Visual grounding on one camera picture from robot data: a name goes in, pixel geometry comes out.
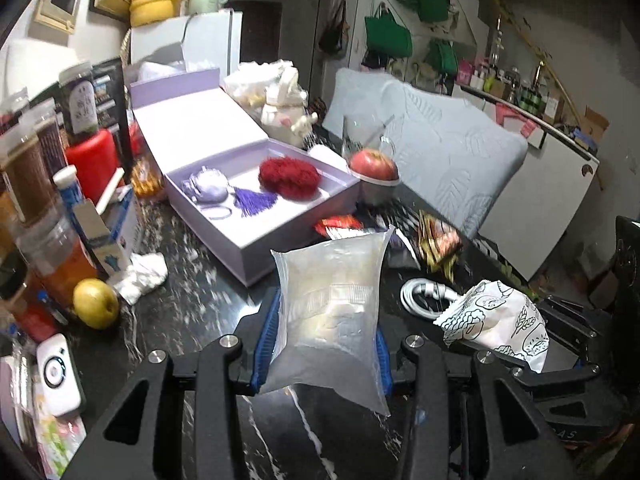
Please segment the clear plastic pillow bag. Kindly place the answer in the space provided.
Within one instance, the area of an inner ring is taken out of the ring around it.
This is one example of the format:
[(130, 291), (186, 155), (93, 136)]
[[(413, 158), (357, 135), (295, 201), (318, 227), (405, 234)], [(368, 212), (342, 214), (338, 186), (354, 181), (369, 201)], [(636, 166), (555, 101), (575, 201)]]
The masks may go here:
[(376, 332), (380, 279), (394, 231), (274, 252), (279, 324), (263, 392), (294, 385), (333, 390), (387, 417)]

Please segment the white patterned snack bag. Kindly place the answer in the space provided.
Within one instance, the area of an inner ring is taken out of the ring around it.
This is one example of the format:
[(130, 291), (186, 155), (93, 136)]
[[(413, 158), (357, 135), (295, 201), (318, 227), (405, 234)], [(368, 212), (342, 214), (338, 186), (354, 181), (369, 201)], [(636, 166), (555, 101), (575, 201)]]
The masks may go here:
[(544, 370), (549, 348), (546, 322), (536, 304), (500, 281), (481, 281), (434, 321), (450, 346), (464, 340)]

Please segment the brown gold snack bag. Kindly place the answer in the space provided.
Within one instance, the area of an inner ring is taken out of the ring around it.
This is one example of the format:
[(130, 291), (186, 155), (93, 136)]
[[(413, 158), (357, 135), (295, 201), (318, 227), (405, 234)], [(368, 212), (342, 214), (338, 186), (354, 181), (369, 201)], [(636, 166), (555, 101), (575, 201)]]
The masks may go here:
[(447, 222), (421, 210), (418, 226), (418, 249), (431, 273), (441, 273), (454, 281), (454, 264), (462, 239), (458, 231)]

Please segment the red snack packet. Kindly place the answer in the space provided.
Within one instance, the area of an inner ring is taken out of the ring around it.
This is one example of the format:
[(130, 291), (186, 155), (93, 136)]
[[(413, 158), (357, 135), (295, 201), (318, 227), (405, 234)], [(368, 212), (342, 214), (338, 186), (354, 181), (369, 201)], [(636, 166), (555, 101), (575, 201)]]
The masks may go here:
[(333, 216), (319, 220), (314, 230), (328, 240), (334, 240), (347, 231), (361, 231), (363, 223), (352, 214)]

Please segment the red fluffy scrunchie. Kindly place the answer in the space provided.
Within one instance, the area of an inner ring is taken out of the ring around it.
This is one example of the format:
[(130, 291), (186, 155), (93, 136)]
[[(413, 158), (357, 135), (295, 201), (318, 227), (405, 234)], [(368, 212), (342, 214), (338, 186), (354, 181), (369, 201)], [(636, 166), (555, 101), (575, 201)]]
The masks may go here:
[(309, 200), (318, 191), (321, 176), (314, 165), (292, 157), (270, 157), (259, 166), (258, 180), (268, 192), (287, 200)]

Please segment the lavender drawstring pouch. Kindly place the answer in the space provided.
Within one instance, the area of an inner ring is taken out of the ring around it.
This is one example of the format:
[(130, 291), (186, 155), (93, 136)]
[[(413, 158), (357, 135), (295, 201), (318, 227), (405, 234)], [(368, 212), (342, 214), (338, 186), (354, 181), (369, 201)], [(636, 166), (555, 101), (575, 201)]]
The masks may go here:
[(278, 194), (268, 191), (252, 191), (230, 184), (218, 169), (203, 166), (182, 181), (182, 190), (190, 201), (204, 210), (221, 209), (221, 214), (211, 219), (223, 219), (238, 212), (242, 217), (254, 217), (271, 209), (278, 201)]

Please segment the white cabinet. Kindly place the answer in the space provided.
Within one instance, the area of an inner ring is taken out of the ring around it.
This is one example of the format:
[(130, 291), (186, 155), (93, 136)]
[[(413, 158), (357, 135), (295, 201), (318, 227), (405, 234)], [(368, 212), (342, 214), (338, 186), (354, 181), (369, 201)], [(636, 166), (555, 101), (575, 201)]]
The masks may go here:
[(599, 161), (557, 128), (491, 94), (460, 84), (452, 94), (527, 142), (523, 165), (498, 197), (480, 234), (530, 280), (574, 218)]

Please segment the white blue carton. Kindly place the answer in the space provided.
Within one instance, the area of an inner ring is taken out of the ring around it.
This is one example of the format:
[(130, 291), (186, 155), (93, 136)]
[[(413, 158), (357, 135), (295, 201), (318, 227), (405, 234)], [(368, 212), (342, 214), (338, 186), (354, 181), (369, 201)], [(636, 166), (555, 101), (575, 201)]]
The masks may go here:
[(112, 201), (99, 214), (90, 200), (76, 204), (75, 218), (90, 252), (108, 275), (126, 270), (142, 240), (140, 206), (131, 185), (116, 188)]

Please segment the red apple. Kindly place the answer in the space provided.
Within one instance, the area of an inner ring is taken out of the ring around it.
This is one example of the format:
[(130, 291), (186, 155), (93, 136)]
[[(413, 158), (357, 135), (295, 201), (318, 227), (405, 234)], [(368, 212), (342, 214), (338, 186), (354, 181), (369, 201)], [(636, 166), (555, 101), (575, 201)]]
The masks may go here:
[(395, 181), (399, 172), (393, 159), (378, 150), (364, 148), (352, 155), (349, 169), (367, 178), (381, 181)]

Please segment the light blue leaf cushion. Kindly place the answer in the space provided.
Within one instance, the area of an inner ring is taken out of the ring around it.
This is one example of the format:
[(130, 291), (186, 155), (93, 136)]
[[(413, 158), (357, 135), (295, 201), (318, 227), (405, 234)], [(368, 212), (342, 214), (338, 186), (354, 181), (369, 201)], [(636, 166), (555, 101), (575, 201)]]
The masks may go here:
[(338, 70), (323, 128), (340, 136), (347, 116), (385, 124), (402, 183), (469, 238), (527, 153), (522, 136), (471, 102), (419, 90), (389, 74)]

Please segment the glass mug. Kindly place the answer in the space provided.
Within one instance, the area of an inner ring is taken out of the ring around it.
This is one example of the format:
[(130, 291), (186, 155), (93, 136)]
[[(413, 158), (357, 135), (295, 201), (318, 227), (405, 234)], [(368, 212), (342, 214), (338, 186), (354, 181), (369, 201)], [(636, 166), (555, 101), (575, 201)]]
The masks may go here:
[(392, 115), (386, 120), (375, 115), (346, 115), (343, 119), (342, 156), (348, 162), (361, 150), (375, 150), (393, 158), (395, 144), (386, 136), (386, 128), (393, 122)]

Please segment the cream cartoon water bottle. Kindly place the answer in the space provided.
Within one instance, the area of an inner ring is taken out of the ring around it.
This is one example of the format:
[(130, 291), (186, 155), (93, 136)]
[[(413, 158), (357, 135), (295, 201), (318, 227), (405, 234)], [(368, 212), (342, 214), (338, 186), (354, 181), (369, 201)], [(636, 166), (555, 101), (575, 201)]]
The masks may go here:
[(298, 70), (285, 67), (279, 78), (266, 87), (260, 125), (271, 139), (302, 148), (318, 122), (308, 113), (308, 93), (299, 85)]

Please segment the clear plastic bag of snacks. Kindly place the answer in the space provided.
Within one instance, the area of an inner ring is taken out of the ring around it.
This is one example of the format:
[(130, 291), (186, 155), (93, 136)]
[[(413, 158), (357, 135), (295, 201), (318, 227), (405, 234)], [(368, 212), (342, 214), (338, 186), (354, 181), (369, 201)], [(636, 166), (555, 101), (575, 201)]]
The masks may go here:
[(276, 84), (282, 74), (292, 68), (291, 61), (272, 63), (241, 62), (238, 68), (225, 76), (221, 83), (224, 92), (247, 110), (265, 103), (266, 89)]

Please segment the dark lidded jar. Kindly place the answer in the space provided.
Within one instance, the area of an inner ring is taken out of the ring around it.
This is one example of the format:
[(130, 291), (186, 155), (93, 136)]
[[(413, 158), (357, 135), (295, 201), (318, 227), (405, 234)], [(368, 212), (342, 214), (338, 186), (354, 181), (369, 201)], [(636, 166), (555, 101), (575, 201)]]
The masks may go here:
[(58, 85), (68, 144), (84, 142), (99, 129), (92, 64), (82, 61), (62, 70), (58, 74)]

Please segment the wall intercom panel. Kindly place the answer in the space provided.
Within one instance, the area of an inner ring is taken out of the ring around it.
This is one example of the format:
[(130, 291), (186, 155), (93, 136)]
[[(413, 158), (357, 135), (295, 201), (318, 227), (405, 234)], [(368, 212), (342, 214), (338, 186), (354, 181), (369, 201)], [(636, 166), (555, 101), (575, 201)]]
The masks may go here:
[(80, 0), (38, 0), (34, 22), (73, 35), (79, 5)]

